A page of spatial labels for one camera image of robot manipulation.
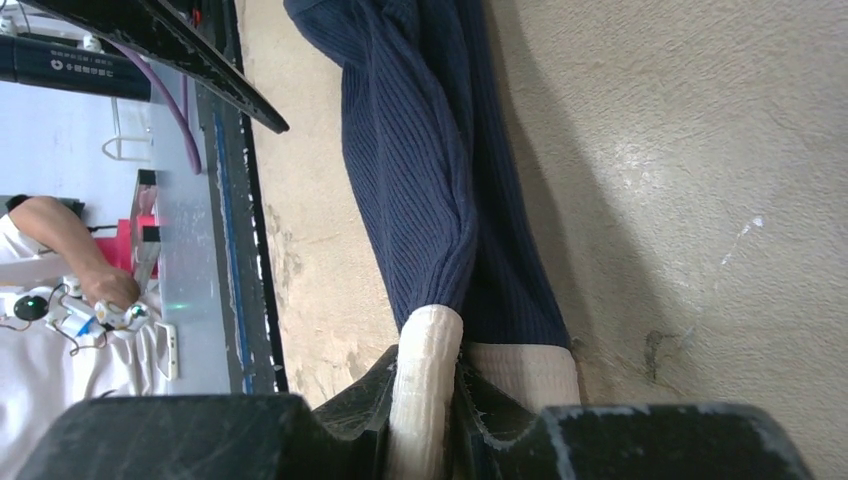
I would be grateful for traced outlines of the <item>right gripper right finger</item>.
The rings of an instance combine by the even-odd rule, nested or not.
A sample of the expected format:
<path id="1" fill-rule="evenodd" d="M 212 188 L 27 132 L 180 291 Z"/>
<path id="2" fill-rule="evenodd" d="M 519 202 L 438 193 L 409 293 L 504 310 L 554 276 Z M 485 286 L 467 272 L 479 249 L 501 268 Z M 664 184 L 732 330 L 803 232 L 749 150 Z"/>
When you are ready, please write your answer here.
<path id="1" fill-rule="evenodd" d="M 809 479 L 783 428 L 741 404 L 553 406 L 533 413 L 464 363 L 452 428 L 469 479 Z"/>

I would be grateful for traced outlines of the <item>operator bare forearm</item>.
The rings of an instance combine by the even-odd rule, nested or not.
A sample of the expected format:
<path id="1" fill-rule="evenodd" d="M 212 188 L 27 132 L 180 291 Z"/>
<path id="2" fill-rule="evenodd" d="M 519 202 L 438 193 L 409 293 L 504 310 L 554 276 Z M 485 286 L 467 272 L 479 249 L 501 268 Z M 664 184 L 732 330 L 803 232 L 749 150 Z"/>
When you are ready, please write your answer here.
<path id="1" fill-rule="evenodd" d="M 58 254 L 80 280 L 112 268 L 82 220 L 55 198 L 27 198 L 8 216 L 19 232 Z"/>

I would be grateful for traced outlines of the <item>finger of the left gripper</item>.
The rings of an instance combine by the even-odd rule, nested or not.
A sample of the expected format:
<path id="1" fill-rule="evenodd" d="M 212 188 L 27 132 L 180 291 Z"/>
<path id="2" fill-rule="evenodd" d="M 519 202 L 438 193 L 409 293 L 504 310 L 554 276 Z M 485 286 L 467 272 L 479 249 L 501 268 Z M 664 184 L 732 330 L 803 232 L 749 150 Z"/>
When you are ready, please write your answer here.
<path id="1" fill-rule="evenodd" d="M 26 4 L 192 77 L 276 133 L 290 129 L 243 73 L 164 1 L 34 0 Z"/>

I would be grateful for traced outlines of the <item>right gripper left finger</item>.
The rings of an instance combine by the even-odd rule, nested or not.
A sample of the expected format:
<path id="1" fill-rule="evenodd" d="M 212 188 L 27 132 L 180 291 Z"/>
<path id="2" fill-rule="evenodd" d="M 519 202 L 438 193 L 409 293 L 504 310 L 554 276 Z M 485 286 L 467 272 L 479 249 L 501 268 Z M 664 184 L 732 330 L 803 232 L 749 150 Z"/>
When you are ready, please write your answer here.
<path id="1" fill-rule="evenodd" d="M 317 408 L 295 394 L 104 397 L 42 437 L 20 479 L 379 479 L 397 365 L 389 347 Z"/>

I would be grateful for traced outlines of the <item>operator bare hand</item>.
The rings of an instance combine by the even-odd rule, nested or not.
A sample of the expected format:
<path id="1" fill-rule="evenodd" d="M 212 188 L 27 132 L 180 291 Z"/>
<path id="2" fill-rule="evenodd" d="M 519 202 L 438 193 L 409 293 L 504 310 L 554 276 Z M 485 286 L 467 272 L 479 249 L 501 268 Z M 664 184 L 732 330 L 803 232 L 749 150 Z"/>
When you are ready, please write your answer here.
<path id="1" fill-rule="evenodd" d="M 84 297 L 92 307 L 103 303 L 126 311 L 141 297 L 133 276 L 110 265 L 86 270 L 79 279 Z"/>

